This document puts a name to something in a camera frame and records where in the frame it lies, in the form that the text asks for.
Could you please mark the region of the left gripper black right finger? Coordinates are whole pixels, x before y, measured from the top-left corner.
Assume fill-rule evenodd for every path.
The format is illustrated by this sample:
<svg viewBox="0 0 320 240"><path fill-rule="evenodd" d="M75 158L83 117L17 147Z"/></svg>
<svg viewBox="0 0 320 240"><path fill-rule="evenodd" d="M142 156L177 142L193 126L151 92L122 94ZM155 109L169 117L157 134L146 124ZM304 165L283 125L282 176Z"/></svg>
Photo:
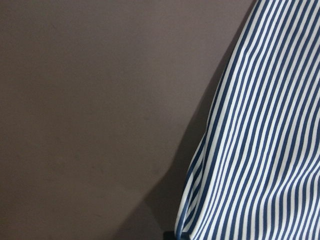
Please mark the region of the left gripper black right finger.
<svg viewBox="0 0 320 240"><path fill-rule="evenodd" d="M181 240L190 240L189 234L186 233L186 232L183 232L183 233L181 234Z"/></svg>

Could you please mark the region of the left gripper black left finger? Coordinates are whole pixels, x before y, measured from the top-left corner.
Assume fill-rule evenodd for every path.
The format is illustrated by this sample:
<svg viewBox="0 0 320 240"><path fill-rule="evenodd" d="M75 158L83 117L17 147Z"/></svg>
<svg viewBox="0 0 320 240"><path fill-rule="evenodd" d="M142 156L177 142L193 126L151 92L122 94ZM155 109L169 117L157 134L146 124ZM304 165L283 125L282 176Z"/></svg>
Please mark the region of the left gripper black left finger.
<svg viewBox="0 0 320 240"><path fill-rule="evenodd" d="M163 233L163 240L175 240L175 233L173 231L165 231Z"/></svg>

